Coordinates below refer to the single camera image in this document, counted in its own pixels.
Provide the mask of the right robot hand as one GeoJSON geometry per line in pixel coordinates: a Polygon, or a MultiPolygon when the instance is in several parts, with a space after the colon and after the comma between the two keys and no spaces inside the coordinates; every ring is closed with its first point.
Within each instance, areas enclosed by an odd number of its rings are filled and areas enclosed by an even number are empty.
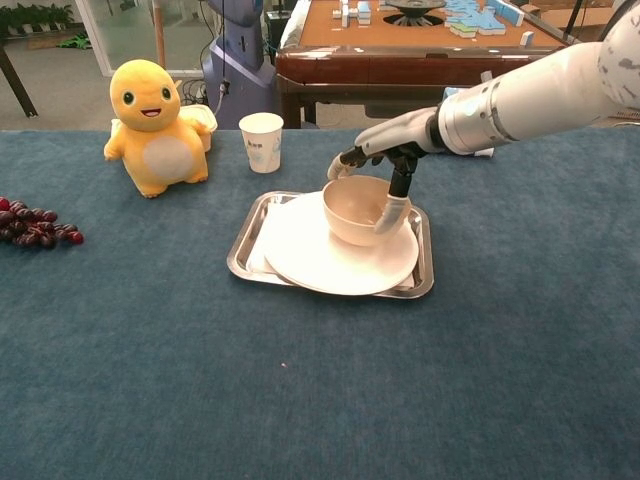
{"type": "Polygon", "coordinates": [[[327,178],[336,180],[370,161],[383,158],[394,166],[382,215],[374,226],[377,235],[390,232],[401,222],[409,204],[408,192],[417,161],[446,149],[437,126],[437,109],[423,108],[370,127],[359,134],[354,146],[332,160],[327,178]]]}

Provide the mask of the beige bowl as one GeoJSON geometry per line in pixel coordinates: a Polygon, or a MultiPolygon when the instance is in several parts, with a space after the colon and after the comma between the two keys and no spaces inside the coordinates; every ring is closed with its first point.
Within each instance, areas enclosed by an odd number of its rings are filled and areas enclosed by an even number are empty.
{"type": "Polygon", "coordinates": [[[329,181],[322,190],[324,214],[339,239],[356,246],[377,246],[402,227],[411,209],[408,197],[389,193],[390,182],[352,175],[329,181]]]}

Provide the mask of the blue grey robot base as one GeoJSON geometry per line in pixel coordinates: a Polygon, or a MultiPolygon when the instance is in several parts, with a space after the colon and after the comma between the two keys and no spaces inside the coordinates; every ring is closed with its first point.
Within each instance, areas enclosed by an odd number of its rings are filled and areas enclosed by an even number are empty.
{"type": "Polygon", "coordinates": [[[218,127],[236,130],[241,118],[280,113],[276,70],[265,58],[263,0],[206,0],[222,17],[223,31],[203,61],[206,94],[218,127]]]}

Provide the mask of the silver metal tray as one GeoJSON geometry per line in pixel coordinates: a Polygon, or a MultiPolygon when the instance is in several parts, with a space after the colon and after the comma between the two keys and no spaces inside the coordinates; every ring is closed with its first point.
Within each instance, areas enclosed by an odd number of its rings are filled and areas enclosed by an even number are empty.
{"type": "Polygon", "coordinates": [[[348,245],[329,232],[321,194],[273,191],[255,200],[227,256],[245,280],[342,295],[414,299],[434,285],[429,219],[414,207],[379,247],[348,245]]]}

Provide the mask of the brown mahjong table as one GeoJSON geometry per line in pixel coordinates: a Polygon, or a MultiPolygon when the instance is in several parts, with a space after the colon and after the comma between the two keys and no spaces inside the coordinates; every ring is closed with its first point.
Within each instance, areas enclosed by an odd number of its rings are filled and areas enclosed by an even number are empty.
{"type": "Polygon", "coordinates": [[[370,24],[344,27],[332,15],[339,0],[298,0],[276,53],[287,128],[300,127],[301,108],[315,102],[421,108],[444,87],[474,86],[485,71],[502,75],[574,41],[530,14],[503,35],[478,39],[443,25],[400,27],[369,1],[370,24]],[[534,32],[529,47],[519,45],[525,31],[534,32]]]}

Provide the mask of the black mahjong table dial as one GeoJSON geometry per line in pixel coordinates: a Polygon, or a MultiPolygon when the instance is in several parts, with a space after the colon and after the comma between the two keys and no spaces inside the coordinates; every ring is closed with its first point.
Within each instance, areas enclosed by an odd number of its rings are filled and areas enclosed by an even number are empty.
{"type": "Polygon", "coordinates": [[[386,16],[384,21],[391,25],[422,27],[437,26],[443,19],[429,15],[435,9],[443,8],[446,0],[385,0],[386,4],[397,10],[396,14],[386,16]]]}

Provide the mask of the white paper cup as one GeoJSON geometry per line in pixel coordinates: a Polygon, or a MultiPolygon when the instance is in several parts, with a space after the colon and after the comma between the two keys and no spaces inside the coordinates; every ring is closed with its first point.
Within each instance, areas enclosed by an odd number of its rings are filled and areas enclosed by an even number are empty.
{"type": "Polygon", "coordinates": [[[280,168],[281,138],[284,120],[275,113],[258,112],[240,119],[250,169],[256,173],[273,173],[280,168]]]}

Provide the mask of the cardboard box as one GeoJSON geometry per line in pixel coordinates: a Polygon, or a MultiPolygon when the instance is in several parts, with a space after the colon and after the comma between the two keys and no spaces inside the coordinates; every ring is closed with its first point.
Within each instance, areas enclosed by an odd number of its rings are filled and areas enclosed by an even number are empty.
{"type": "Polygon", "coordinates": [[[564,31],[577,3],[580,9],[570,35],[584,42],[598,40],[614,13],[614,0],[528,0],[525,7],[546,24],[564,31]]]}

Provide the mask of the yellow plush dinosaur toy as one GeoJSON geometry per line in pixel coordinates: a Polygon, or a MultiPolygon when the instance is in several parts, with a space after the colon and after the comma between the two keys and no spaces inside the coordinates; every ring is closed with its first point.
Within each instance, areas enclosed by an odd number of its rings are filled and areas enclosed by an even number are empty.
{"type": "Polygon", "coordinates": [[[196,130],[179,117],[183,105],[164,68],[144,59],[127,61],[113,74],[109,94],[115,118],[103,156],[123,162],[142,196],[208,179],[207,152],[196,130]]]}

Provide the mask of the blue tablecloth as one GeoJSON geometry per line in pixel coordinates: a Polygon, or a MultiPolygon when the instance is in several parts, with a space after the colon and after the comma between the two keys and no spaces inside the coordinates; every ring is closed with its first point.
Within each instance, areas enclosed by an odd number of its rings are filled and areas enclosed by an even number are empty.
{"type": "Polygon", "coordinates": [[[0,195],[84,233],[0,245],[0,480],[640,480],[640,127],[430,156],[431,292],[250,283],[254,199],[313,191],[350,131],[142,198],[102,132],[0,132],[0,195]]]}

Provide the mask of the wooden pole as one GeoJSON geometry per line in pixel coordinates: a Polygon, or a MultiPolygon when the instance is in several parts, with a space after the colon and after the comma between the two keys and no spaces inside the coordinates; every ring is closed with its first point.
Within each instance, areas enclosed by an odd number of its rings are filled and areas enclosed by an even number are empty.
{"type": "Polygon", "coordinates": [[[166,65],[163,15],[160,0],[152,0],[152,15],[154,25],[154,36],[156,46],[157,63],[164,68],[166,65]]]}

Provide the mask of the green floor object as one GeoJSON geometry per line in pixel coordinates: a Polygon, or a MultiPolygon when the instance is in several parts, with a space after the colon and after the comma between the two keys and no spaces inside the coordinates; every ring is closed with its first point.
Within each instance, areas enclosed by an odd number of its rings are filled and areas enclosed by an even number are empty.
{"type": "Polygon", "coordinates": [[[57,44],[58,48],[89,50],[92,49],[92,43],[88,34],[83,31],[75,34],[73,37],[65,39],[57,44]]]}

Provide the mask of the bunch of red grapes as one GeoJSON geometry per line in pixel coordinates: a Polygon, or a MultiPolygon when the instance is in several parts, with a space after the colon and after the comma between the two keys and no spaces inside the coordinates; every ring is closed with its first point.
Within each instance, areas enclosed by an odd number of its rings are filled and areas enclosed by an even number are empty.
{"type": "Polygon", "coordinates": [[[72,223],[59,223],[53,210],[30,208],[20,200],[0,196],[0,243],[23,248],[53,249],[81,245],[84,235],[72,223]]]}

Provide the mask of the row of potted plants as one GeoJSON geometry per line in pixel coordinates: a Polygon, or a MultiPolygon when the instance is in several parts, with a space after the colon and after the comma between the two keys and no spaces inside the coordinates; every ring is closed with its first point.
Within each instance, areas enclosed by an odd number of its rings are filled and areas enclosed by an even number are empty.
{"type": "Polygon", "coordinates": [[[66,30],[74,22],[70,4],[0,5],[0,38],[66,30]]]}

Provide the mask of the black table leg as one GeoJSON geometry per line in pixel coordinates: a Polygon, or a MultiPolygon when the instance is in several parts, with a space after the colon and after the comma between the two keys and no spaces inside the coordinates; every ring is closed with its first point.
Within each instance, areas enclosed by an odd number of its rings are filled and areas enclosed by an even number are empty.
{"type": "Polygon", "coordinates": [[[36,117],[38,115],[36,107],[34,106],[2,43],[0,43],[0,70],[4,74],[4,77],[19,102],[25,116],[27,118],[36,117]]]}

